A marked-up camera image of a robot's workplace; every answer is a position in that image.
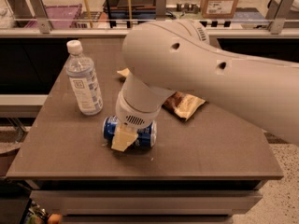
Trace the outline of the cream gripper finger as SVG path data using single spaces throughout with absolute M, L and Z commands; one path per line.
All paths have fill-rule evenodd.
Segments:
M 124 152 L 138 137 L 137 130 L 124 124 L 117 124 L 111 148 Z

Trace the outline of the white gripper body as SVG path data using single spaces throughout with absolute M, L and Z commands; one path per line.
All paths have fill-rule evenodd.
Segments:
M 154 112 L 144 112 L 131 107 L 121 91 L 118 94 L 115 110 L 116 116 L 122 124 L 135 129 L 144 129 L 150 126 L 160 112 L 160 108 Z

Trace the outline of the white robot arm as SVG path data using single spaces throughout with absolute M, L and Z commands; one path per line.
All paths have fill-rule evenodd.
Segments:
M 149 21 L 126 35 L 129 75 L 116 102 L 119 121 L 145 128 L 181 91 L 298 145 L 298 64 L 217 49 L 202 41 L 201 28 L 188 20 Z

